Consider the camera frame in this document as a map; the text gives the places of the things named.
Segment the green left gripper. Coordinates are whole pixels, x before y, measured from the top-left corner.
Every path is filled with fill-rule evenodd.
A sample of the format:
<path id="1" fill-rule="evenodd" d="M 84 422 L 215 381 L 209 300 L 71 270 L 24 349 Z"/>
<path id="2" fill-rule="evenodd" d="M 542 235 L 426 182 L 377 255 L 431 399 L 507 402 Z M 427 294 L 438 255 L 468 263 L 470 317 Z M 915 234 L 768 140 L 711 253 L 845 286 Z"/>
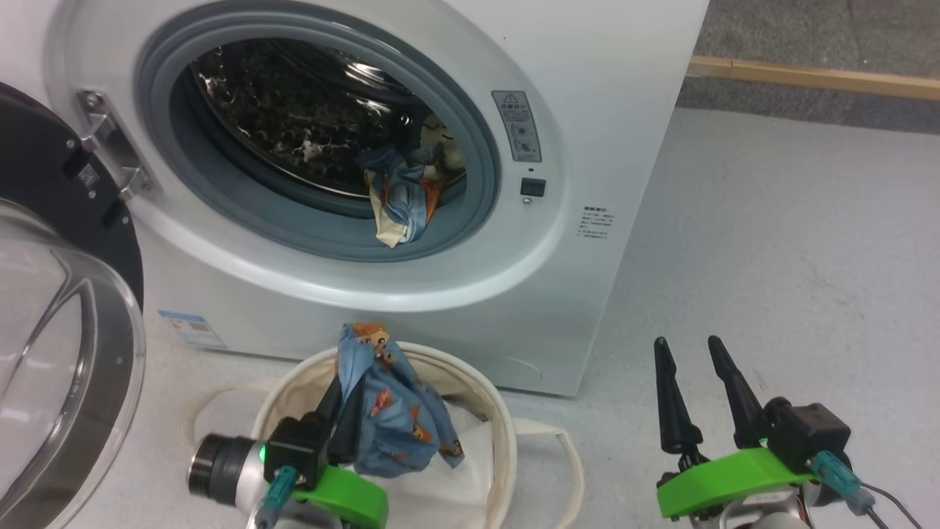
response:
<path id="1" fill-rule="evenodd" d="M 342 382 L 334 376 L 316 408 L 322 438 L 331 439 L 333 465 L 352 465 L 360 451 L 365 386 L 357 385 L 345 402 L 343 395 Z M 314 488 L 296 486 L 292 498 L 357 528 L 386 528 L 388 522 L 386 490 L 348 469 L 326 467 Z"/>

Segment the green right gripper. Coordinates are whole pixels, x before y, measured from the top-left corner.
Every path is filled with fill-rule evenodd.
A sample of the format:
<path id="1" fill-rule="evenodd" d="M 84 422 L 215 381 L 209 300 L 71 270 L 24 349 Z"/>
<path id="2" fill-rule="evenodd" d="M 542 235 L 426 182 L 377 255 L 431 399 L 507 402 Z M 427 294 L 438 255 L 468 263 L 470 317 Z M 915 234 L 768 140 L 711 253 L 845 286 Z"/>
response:
<path id="1" fill-rule="evenodd" d="M 792 522 L 752 522 L 750 527 L 811 528 L 801 492 L 811 480 L 805 464 L 786 465 L 772 450 L 762 446 L 770 431 L 764 409 L 718 336 L 708 338 L 709 355 L 716 375 L 724 384 L 734 425 L 733 439 L 741 449 L 711 460 L 699 452 L 701 429 L 690 419 L 677 382 L 677 367 L 667 339 L 654 341 L 656 398 L 662 451 L 679 456 L 679 472 L 666 472 L 656 485 L 662 518 L 692 522 L 714 522 L 725 527 L 726 509 L 743 508 L 745 500 L 778 490 L 789 493 L 780 514 Z"/>

